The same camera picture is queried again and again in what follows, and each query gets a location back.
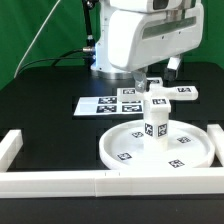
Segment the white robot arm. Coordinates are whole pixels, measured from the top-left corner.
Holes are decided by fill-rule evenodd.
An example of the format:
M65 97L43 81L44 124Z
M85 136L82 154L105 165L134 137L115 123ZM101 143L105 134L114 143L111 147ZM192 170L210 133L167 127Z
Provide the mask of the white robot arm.
M178 75L182 55L200 45L201 0L99 0L100 38L92 73L111 80L133 78L145 88L148 67L166 60L165 78Z

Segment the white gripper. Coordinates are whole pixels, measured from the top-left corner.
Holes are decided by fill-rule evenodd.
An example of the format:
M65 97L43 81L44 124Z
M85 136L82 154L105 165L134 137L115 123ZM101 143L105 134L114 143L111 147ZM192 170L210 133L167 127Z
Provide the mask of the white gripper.
M174 81L182 62L179 54L200 45L203 21L201 2L182 2L176 9L152 13L115 8L109 21L109 62L115 68L133 71L135 89L144 93L146 73L137 69L171 57L164 79Z

